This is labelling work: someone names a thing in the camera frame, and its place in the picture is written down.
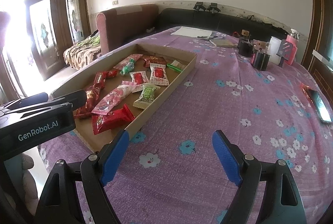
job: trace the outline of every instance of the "purple floral tablecloth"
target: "purple floral tablecloth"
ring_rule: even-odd
[[[316,223],[333,197],[333,125],[320,123],[302,93],[301,83],[319,91],[310,74],[298,63],[283,68],[269,63],[267,71],[258,71],[237,49],[171,35],[177,29],[129,43],[175,47],[198,57],[187,80],[131,140],[114,180],[104,188],[120,221],[220,223],[237,189],[211,144],[212,133],[221,129],[260,161],[284,159],[307,221]],[[60,158],[80,161],[91,152],[69,132],[42,144],[40,153],[50,170]],[[255,223],[264,187],[259,185],[248,223]],[[93,223],[80,185],[78,192],[86,222]]]

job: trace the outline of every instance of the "phone screen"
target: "phone screen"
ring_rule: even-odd
[[[325,104],[324,104],[323,100],[321,99],[319,93],[317,91],[308,89],[308,95],[310,96],[311,100],[313,101],[320,119],[324,122],[331,123],[332,120],[331,120],[330,114],[328,113],[328,110],[325,107]]]

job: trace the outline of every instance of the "pink thermos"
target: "pink thermos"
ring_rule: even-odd
[[[297,32],[297,30],[292,29],[286,39],[286,41],[290,42],[293,46],[291,54],[290,54],[290,58],[286,61],[286,63],[289,65],[291,65],[295,59],[295,55],[297,52],[298,39],[299,39],[299,33]]]

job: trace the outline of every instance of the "cardboard box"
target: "cardboard box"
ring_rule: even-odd
[[[145,110],[133,107],[133,102],[139,98],[141,91],[131,93],[119,105],[114,107],[115,110],[120,109],[125,103],[129,106],[129,109],[135,116],[135,120],[130,124],[94,135],[91,118],[76,119],[76,129],[74,131],[92,151],[100,151],[101,148],[105,144],[110,143],[116,134],[122,129],[127,130],[130,138],[132,138],[152,116],[152,114],[161,106],[161,104],[170,96],[176,87],[182,83],[186,76],[194,69],[196,63],[196,54],[192,52],[167,46],[144,43],[134,44],[121,48],[117,52],[111,52],[103,55],[93,63],[86,66],[84,69],[77,72],[76,75],[74,75],[70,80],[66,81],[58,89],[53,91],[51,93],[51,97],[58,97],[87,88],[93,83],[97,72],[111,70],[120,61],[132,54],[162,56],[168,63],[172,63],[172,61],[177,60],[186,65],[186,67],[181,73],[171,70],[168,67],[166,68],[169,86],[161,86],[161,89],[155,92],[155,100]],[[144,60],[142,58],[139,59],[135,63],[134,71],[146,71],[148,78],[150,78],[150,68],[143,67],[143,64]],[[107,79],[105,88],[101,91],[99,99],[102,99],[110,91],[120,85],[122,80],[131,81],[132,79],[129,74],[125,76],[118,74],[115,78]]]

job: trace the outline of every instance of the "brown upholstered armrest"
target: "brown upholstered armrest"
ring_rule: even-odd
[[[125,39],[144,33],[159,14],[155,4],[133,5],[102,11],[96,23],[101,36],[102,55],[125,44]]]

